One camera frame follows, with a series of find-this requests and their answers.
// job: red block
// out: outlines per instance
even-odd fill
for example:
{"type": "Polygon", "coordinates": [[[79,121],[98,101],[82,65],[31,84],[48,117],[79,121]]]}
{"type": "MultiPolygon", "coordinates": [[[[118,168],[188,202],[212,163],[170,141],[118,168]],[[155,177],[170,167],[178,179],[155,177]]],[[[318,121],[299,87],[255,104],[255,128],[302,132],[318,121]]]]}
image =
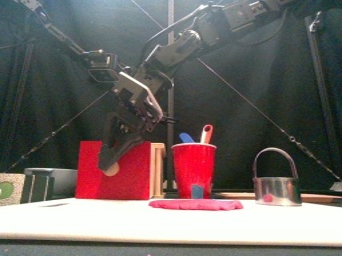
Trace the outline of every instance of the red block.
{"type": "Polygon", "coordinates": [[[151,143],[135,146],[123,155],[119,172],[106,176],[98,168],[100,141],[82,141],[78,168],[76,198],[147,200],[151,194],[151,143]]]}

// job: green object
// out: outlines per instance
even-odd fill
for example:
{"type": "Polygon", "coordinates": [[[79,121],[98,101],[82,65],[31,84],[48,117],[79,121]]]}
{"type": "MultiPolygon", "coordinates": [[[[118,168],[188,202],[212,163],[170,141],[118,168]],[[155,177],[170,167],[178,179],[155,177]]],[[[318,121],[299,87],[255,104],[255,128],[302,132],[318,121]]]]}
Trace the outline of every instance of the green object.
{"type": "Polygon", "coordinates": [[[11,182],[0,182],[0,200],[9,198],[15,192],[15,186],[11,182]]]}

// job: red box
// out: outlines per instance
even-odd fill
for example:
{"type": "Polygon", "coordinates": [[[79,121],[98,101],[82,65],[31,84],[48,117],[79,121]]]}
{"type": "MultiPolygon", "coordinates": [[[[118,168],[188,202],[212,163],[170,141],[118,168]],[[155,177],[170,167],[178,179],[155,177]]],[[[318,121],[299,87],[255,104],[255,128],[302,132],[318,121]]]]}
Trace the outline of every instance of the red box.
{"type": "Polygon", "coordinates": [[[98,167],[100,141],[82,141],[76,198],[148,200],[162,197],[164,144],[144,142],[126,153],[119,172],[107,176],[98,167]]]}

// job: black backdrop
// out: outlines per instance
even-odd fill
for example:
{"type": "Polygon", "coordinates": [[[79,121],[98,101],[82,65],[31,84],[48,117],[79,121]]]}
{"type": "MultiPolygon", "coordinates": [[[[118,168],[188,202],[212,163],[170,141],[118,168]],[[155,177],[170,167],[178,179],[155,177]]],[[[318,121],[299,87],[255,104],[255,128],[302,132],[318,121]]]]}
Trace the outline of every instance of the black backdrop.
{"type": "MultiPolygon", "coordinates": [[[[200,0],[175,1],[175,21],[206,3],[200,0]]],[[[136,64],[146,41],[167,26],[167,0],[45,0],[43,5],[53,25],[83,49],[104,49],[118,54],[128,66],[136,64]]],[[[3,172],[110,87],[90,83],[86,70],[53,43],[45,31],[35,26],[25,8],[12,1],[1,1],[0,11],[0,47],[19,44],[0,50],[3,172]]],[[[334,143],[339,149],[341,16],[341,10],[326,13],[325,29],[319,33],[337,131],[334,143]]],[[[279,20],[243,40],[262,40],[278,26],[279,20]]],[[[174,80],[175,117],[179,119],[174,127],[175,143],[179,142],[180,132],[190,133],[199,140],[203,125],[214,125],[212,144],[218,146],[215,188],[253,188],[251,164],[255,155],[266,147],[279,147],[294,158],[302,188],[329,189],[334,177],[298,150],[275,126],[295,137],[329,167],[339,168],[341,163],[333,166],[334,156],[303,18],[295,18],[290,12],[279,33],[270,41],[254,47],[228,44],[202,56],[200,61],[184,63],[174,80]]],[[[9,172],[23,172],[27,167],[76,169],[79,143],[82,140],[102,139],[112,101],[111,95],[106,95],[9,172]]],[[[160,99],[160,104],[167,110],[166,98],[160,99]]],[[[159,125],[148,137],[151,141],[166,142],[166,126],[159,125]]],[[[259,159],[261,176],[289,175],[289,170],[289,164],[279,155],[269,154],[259,159]]]]}

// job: blue utensil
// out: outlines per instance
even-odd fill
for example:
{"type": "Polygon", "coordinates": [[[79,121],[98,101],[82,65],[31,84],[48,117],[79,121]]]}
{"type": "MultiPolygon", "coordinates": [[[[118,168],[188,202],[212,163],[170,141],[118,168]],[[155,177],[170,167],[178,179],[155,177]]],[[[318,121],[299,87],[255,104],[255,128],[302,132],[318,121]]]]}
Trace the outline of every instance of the blue utensil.
{"type": "Polygon", "coordinates": [[[179,134],[179,138],[183,141],[183,143],[194,143],[195,142],[194,139],[191,138],[191,136],[184,132],[182,132],[179,134]]]}

